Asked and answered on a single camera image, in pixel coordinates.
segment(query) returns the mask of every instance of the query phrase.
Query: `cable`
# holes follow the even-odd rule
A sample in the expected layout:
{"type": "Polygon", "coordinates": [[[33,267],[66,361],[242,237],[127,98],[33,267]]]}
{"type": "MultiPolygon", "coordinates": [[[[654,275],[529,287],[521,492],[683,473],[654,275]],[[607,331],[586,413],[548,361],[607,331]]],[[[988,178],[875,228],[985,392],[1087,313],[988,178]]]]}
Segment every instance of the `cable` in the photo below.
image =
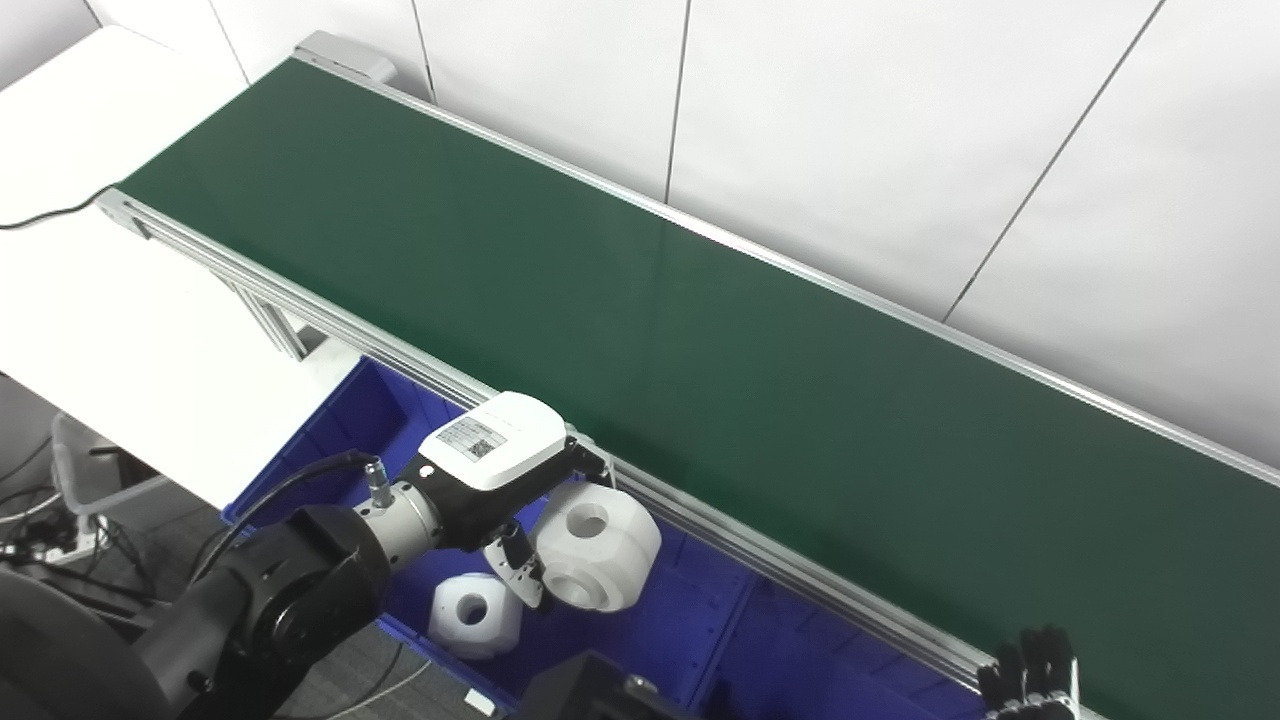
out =
{"type": "Polygon", "coordinates": [[[55,575],[61,575],[64,578],[72,578],[74,580],[81,580],[91,585],[97,585],[102,589],[123,594],[124,597],[133,598],[138,602],[145,602],[147,605],[154,605],[155,602],[157,602],[157,600],[154,596],[138,592],[132,588],[114,585],[111,583],[99,580],[97,578],[91,578],[84,573],[77,573],[76,570],[72,570],[69,568],[63,568],[61,565],[54,565],[52,562],[45,562],[44,560],[36,560],[35,557],[23,557],[20,555],[14,555],[12,552],[0,551],[0,561],[8,561],[19,568],[22,568],[23,565],[38,565],[55,575]]]}
{"type": "Polygon", "coordinates": [[[396,655],[393,655],[392,656],[392,661],[387,664],[387,669],[383,670],[383,674],[379,675],[376,680],[374,680],[374,684],[370,685],[370,688],[367,691],[365,691],[365,693],[362,696],[360,696],[355,701],[352,701],[351,707],[347,707],[344,710],[339,710],[339,711],[337,711],[334,714],[330,714],[330,715],[273,715],[271,720],[329,720],[330,717],[337,717],[338,714],[347,712],[351,708],[357,707],[360,703],[362,703],[362,702],[369,701],[370,698],[372,698],[374,693],[376,693],[378,689],[383,687],[383,683],[387,682],[387,678],[392,676],[392,671],[396,670],[396,664],[399,662],[399,656],[403,652],[404,652],[404,644],[403,643],[397,643],[396,644],[396,655]]]}
{"type": "Polygon", "coordinates": [[[337,715],[330,715],[329,720],[338,720],[338,717],[342,717],[343,715],[351,715],[352,712],[360,710],[361,707],[369,707],[370,705],[372,705],[372,703],[383,700],[384,697],[387,697],[387,696],[392,694],[393,692],[396,692],[396,691],[403,688],[404,685],[410,684],[419,675],[421,675],[422,673],[425,673],[426,669],[430,667],[430,666],[431,666],[431,661],[428,660],[426,662],[422,664],[421,667],[419,667],[417,670],[413,670],[413,674],[411,674],[408,678],[404,678],[403,680],[396,683],[394,685],[387,688],[385,691],[375,694],[374,697],[371,697],[371,698],[369,698],[369,700],[366,700],[366,701],[364,701],[361,703],[352,705],[351,707],[348,707],[347,710],[343,710],[342,712],[339,712],[337,715]]]}
{"type": "Polygon", "coordinates": [[[111,190],[113,187],[115,187],[115,186],[114,184],[109,184],[109,186],[106,186],[104,188],[100,188],[93,195],[90,195],[83,202],[81,202],[78,205],[73,205],[70,208],[60,208],[58,210],[49,210],[47,213],[41,213],[38,215],[32,215],[31,218],[27,218],[26,220],[19,220],[17,223],[0,224],[0,231],[17,231],[17,229],[22,229],[22,228],[33,225],[33,224],[36,224],[38,222],[47,220],[49,218],[56,218],[58,215],[69,215],[72,213],[79,213],[84,208],[88,208],[90,205],[92,205],[95,200],[97,200],[99,197],[101,197],[104,192],[106,192],[108,190],[111,190]]]}
{"type": "MultiPolygon", "coordinates": [[[[36,495],[36,493],[38,493],[41,491],[46,491],[46,489],[51,491],[54,488],[52,488],[52,486],[47,486],[46,487],[44,483],[41,483],[41,484],[35,486],[35,487],[20,489],[18,492],[6,495],[4,498],[0,498],[0,505],[4,505],[6,502],[9,502],[10,500],[22,497],[24,495],[36,495]]],[[[12,530],[9,530],[8,536],[5,536],[5,541],[4,541],[5,544],[8,544],[8,546],[13,547],[14,550],[17,550],[17,547],[18,547],[18,538],[20,538],[22,534],[23,534],[23,532],[26,532],[27,523],[31,520],[32,515],[35,514],[35,506],[36,506],[36,501],[35,500],[27,503],[27,509],[22,511],[22,516],[19,518],[18,524],[14,525],[12,530]]]]}
{"type": "Polygon", "coordinates": [[[51,443],[51,442],[54,442],[54,436],[49,436],[49,437],[46,437],[46,438],[45,438],[45,442],[40,443],[40,447],[37,447],[36,450],[33,450],[33,451],[31,452],[31,455],[28,455],[28,456],[27,456],[27,459],[26,459],[26,460],[23,460],[22,462],[18,462],[18,465],[17,465],[17,466],[14,466],[14,469],[13,469],[13,470],[9,470],[9,471],[8,471],[8,473],[5,473],[4,475],[0,475],[0,483],[3,483],[3,482],[5,482],[5,480],[8,480],[9,478],[12,478],[12,477],[14,477],[14,475],[17,475],[17,474],[18,474],[18,473],[20,473],[20,471],[22,471],[22,469],[23,469],[23,468],[26,468],[27,465],[31,465],[32,460],[35,460],[36,457],[40,457],[40,454],[41,454],[41,452],[44,452],[44,451],[45,451],[45,448],[46,448],[46,447],[49,447],[49,443],[51,443]]]}
{"type": "Polygon", "coordinates": [[[100,515],[93,516],[93,524],[97,525],[100,530],[106,533],[106,537],[115,541],[115,547],[120,548],[120,555],[129,561],[129,565],[133,566],[133,571],[138,575],[138,579],[142,580],[143,592],[155,597],[155,579],[152,579],[151,574],[147,573],[146,565],[142,562],[142,553],[138,552],[137,546],[133,544],[133,541],[129,539],[129,536],[124,532],[124,529],[120,528],[119,524],[115,524],[115,532],[113,533],[110,527],[102,525],[102,518],[100,515]]]}
{"type": "Polygon", "coordinates": [[[232,543],[236,542],[236,538],[238,538],[239,534],[244,532],[244,528],[247,528],[248,524],[253,520],[253,516],[261,512],[262,509],[270,505],[271,501],[274,501],[276,497],[284,495],[285,491],[291,489],[293,486],[303,480],[310,480],[311,478],[324,475],[334,470],[343,470],[347,468],[364,468],[365,465],[376,461],[378,461],[376,455],[369,455],[367,452],[360,452],[358,450],[348,450],[342,455],[334,455],[332,457],[316,460],[315,462],[307,465],[306,468],[298,470],[297,473],[289,475],[288,478],[284,478],[283,480],[280,480],[280,484],[275,486],[274,488],[268,491],[266,495],[257,498],[257,502],[251,505],[250,509],[246,510],[243,515],[241,515],[241,519],[237,520],[236,524],[232,525],[229,530],[227,530],[227,534],[223,536],[223,538],[218,542],[218,544],[214,546],[214,550],[210,551],[209,556],[205,557],[205,560],[200,564],[200,568],[196,570],[196,574],[192,575],[188,587],[195,584],[205,575],[207,575],[209,570],[214,566],[214,562],[218,562],[218,559],[221,557],[223,553],[227,552],[227,550],[232,546],[232,543]]]}
{"type": "Polygon", "coordinates": [[[187,566],[187,574],[183,575],[183,578],[186,578],[188,583],[196,575],[196,565],[200,564],[200,557],[205,555],[206,550],[209,550],[209,544],[214,542],[214,538],[216,538],[220,534],[223,534],[221,528],[214,530],[207,538],[205,538],[205,542],[200,543],[200,547],[196,550],[195,557],[191,559],[191,565],[187,566]]]}
{"type": "MultiPolygon", "coordinates": [[[[52,489],[52,488],[38,487],[38,488],[35,488],[35,489],[52,489]]],[[[29,507],[27,510],[23,510],[22,512],[15,512],[13,515],[5,515],[4,518],[0,518],[0,525],[4,525],[5,523],[13,523],[14,520],[22,520],[23,518],[31,518],[36,512],[40,512],[41,510],[45,510],[46,507],[49,507],[50,505],[58,502],[61,498],[63,498],[63,493],[55,491],[54,495],[49,496],[46,500],[42,500],[40,502],[40,505],[37,505],[35,507],[29,507]]]]}

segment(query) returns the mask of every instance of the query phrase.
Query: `qr code label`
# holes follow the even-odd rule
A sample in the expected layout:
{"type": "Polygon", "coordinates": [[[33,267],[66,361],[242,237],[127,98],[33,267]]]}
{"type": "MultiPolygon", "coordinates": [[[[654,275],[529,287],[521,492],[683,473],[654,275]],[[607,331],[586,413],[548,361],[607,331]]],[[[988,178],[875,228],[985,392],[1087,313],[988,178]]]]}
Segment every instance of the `qr code label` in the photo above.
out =
{"type": "Polygon", "coordinates": [[[463,418],[445,428],[440,436],[440,442],[457,450],[472,462],[480,461],[494,450],[502,447],[507,438],[502,433],[485,425],[475,418],[463,418]]]}

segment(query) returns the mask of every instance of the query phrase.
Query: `metal leg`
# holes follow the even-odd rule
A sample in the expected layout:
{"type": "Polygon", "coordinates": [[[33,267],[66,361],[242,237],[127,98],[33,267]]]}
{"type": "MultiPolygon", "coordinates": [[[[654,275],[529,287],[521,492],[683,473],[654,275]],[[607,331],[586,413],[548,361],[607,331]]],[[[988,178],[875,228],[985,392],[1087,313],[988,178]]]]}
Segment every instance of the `metal leg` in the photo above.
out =
{"type": "Polygon", "coordinates": [[[236,283],[223,278],[232,291],[239,296],[241,302],[248,309],[250,315],[257,320],[257,324],[266,333],[266,337],[271,338],[271,343],[275,345],[276,350],[288,355],[294,360],[302,360],[315,350],[319,342],[315,342],[314,337],[310,338],[311,342],[303,340],[301,333],[293,332],[293,327],[289,325],[289,320],[280,313],[279,307],[259,299],[252,292],[237,286],[236,283]]]}

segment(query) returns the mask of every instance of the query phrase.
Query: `white wall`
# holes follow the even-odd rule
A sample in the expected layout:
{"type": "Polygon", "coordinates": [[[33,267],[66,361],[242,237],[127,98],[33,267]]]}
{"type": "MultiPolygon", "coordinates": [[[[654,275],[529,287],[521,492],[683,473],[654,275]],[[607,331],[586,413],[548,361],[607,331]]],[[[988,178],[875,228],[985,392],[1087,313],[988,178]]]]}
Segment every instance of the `white wall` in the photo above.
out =
{"type": "Polygon", "coordinates": [[[1157,0],[90,1],[247,79],[360,40],[406,90],[1280,465],[1271,0],[1169,3],[986,265],[1157,0]]]}
{"type": "MultiPolygon", "coordinates": [[[[82,0],[0,1],[0,90],[97,27],[82,0]]],[[[0,282],[4,282],[3,272],[0,282]]],[[[54,413],[51,405],[0,375],[0,475],[17,468],[49,437],[54,413]]],[[[52,452],[45,448],[26,469],[0,486],[0,496],[44,480],[51,461],[52,452]]]]}
{"type": "Polygon", "coordinates": [[[0,90],[97,29],[83,0],[0,3],[0,90]]]}

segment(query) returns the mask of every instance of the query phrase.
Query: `gray carpet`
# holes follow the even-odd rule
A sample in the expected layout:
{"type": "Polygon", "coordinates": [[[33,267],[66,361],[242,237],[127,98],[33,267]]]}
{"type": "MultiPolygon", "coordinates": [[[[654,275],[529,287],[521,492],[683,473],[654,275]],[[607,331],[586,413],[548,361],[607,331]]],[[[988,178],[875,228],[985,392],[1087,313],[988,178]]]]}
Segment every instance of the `gray carpet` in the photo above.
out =
{"type": "MultiPolygon", "coordinates": [[[[186,585],[197,550],[214,532],[225,529],[218,512],[205,509],[155,530],[129,533],[143,556],[161,600],[175,598],[186,585]]],[[[132,566],[119,550],[105,553],[95,577],[140,587],[132,566]]],[[[365,694],[383,674],[398,643],[376,628],[366,628],[320,661],[280,714],[291,717],[328,717],[365,694]]],[[[383,688],[389,688],[422,666],[410,648],[401,653],[383,688]]],[[[439,667],[428,667],[410,684],[348,715],[343,720],[481,720],[484,715],[463,702],[467,687],[439,667]]]]}

